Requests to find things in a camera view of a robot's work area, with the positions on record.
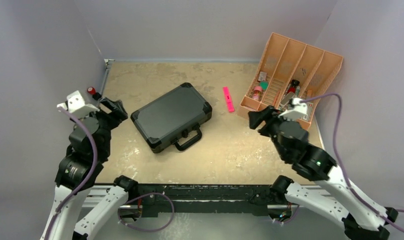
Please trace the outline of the black poker set case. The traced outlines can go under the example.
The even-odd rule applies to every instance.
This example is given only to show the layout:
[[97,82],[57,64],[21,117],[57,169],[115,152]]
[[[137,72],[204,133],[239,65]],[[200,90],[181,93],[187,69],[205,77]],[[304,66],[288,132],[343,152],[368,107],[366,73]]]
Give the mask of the black poker set case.
[[185,151],[202,138],[201,125],[211,117],[211,104],[189,82],[180,84],[130,115],[155,154],[171,145]]

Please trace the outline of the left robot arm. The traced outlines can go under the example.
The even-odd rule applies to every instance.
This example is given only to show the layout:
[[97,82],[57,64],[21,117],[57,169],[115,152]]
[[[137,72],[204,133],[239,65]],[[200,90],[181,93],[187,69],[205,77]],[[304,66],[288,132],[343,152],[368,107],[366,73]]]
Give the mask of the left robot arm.
[[75,125],[55,177],[55,197],[41,236],[43,240],[73,238],[84,200],[110,155],[111,131],[128,117],[121,100],[101,97],[97,102],[110,112],[83,100],[76,111],[71,111],[66,102],[57,106]]

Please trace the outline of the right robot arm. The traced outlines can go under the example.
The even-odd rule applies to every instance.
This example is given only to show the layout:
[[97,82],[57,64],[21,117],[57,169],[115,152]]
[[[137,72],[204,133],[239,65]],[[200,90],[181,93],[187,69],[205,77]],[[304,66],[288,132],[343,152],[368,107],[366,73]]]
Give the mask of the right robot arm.
[[271,186],[270,196],[278,204],[285,201],[303,205],[343,228],[351,240],[386,240],[390,233],[386,222],[395,222],[398,212],[374,203],[368,196],[357,199],[358,188],[346,181],[343,169],[325,150],[309,143],[309,133],[297,119],[307,113],[307,105],[295,105],[279,111],[272,106],[249,111],[249,127],[271,138],[280,158],[303,178],[316,183],[332,198],[310,192],[294,180],[280,175]]

